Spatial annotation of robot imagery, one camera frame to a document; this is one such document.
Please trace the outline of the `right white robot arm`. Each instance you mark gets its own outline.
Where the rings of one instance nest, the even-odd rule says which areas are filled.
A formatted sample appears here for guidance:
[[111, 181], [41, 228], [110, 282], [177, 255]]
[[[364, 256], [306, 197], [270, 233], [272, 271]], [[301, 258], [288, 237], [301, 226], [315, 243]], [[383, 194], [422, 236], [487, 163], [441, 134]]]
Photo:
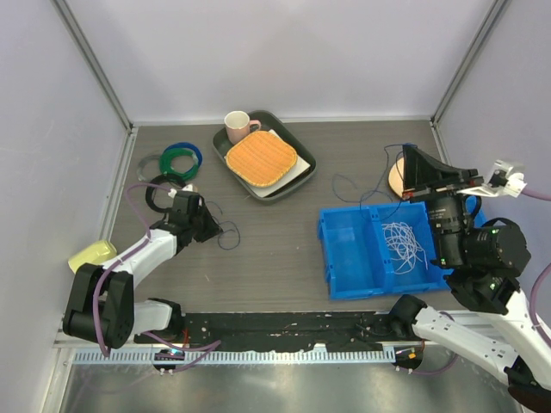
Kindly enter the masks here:
[[472, 331], [409, 294], [391, 309], [390, 332], [400, 340], [414, 335], [444, 346], [504, 383], [525, 408], [548, 412], [550, 328], [536, 313], [539, 287], [526, 294], [518, 281], [531, 258], [526, 238], [509, 219], [475, 226], [466, 200], [521, 194], [550, 198], [528, 189], [523, 166], [517, 163], [498, 160], [484, 179], [476, 169], [452, 167], [415, 145], [404, 145], [402, 152], [402, 195], [425, 204], [434, 264], [449, 270], [444, 279], [456, 301], [484, 318], [503, 339]]

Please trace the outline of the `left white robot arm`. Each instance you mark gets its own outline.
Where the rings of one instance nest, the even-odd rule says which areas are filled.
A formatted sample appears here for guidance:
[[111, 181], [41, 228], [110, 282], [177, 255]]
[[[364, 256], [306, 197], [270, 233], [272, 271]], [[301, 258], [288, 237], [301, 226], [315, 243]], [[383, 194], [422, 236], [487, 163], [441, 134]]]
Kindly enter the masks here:
[[104, 354], [143, 333], [154, 333], [166, 343], [182, 336], [178, 303], [137, 303], [134, 289], [161, 264], [193, 242], [218, 236], [221, 228], [194, 186], [172, 189], [169, 196], [173, 203], [167, 216], [149, 226], [137, 243], [104, 263], [84, 263], [77, 269], [62, 322], [66, 335], [94, 342]]

